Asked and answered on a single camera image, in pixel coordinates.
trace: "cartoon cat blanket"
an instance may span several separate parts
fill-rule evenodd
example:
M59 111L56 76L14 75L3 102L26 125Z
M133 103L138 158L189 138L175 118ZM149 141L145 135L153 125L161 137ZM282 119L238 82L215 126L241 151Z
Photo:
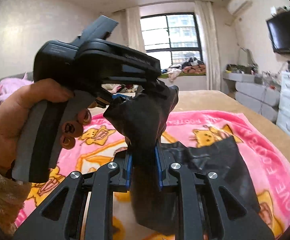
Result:
M93 117L91 125L77 139L71 150L62 150L58 165L50 173L48 182L33 184L16 225L19 226L46 196L74 170L88 173L110 162L115 153L126 149L124 137L103 118ZM243 114L220 111L191 111L170 113L162 143L180 141L187 147L209 146L233 135L237 142L261 207L260 217L276 237L290 225L290 164ZM129 193L114 193L114 240L174 239L162 236L138 225L135 221Z

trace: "metal bolt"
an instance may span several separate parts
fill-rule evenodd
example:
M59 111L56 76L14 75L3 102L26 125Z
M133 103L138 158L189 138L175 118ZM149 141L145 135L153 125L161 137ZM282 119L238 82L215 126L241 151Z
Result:
M174 169L174 170L178 170L180 168L180 164L179 163L172 163L171 164L171 167Z
M216 172L210 172L208 173L208 177L210 177L211 179L217 179L218 178L218 175Z
M115 169L117 167L117 163L111 162L111 163L107 164L107 167L110 169Z
M78 171L73 171L71 174L70 174L70 177L72 179L77 179L78 177L80 176L80 173Z

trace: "window pane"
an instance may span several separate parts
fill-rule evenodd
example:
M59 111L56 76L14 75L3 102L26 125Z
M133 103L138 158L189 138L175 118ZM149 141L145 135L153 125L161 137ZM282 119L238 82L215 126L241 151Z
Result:
M172 48L198 47L195 27L176 27L169 29Z
M169 48L169 43L163 43L163 44L155 44L155 45L146 45L145 50L150 50L150 49L168 49Z
M166 16L157 16L141 19L142 31L167 28Z
M167 15L168 27L195 27L194 16L191 14Z
M143 31L142 33L145 45L169 43L167 29Z
M199 51L172 51L171 56L173 64L182 64L192 56L201 59Z
M160 68L165 69L171 66L171 53L170 51L149 52L147 55L160 60Z

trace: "window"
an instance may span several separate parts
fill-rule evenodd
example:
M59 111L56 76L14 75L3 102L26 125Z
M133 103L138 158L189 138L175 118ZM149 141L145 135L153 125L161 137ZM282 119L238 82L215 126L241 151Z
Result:
M193 13L170 13L141 18L145 50L160 60L162 69L182 64L193 56L202 60L200 38Z

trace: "human hand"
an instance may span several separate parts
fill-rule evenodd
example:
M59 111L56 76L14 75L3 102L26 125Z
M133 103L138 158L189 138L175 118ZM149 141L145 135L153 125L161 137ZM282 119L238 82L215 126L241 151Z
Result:
M30 109L42 100L59 103L72 97L72 91L52 79L44 79L21 87L0 105L0 174L4 176L16 158L18 139ZM60 138L62 147L73 148L75 137L82 135L83 125L90 121L91 114L88 109L84 109L77 114L76 120L63 124L63 135Z

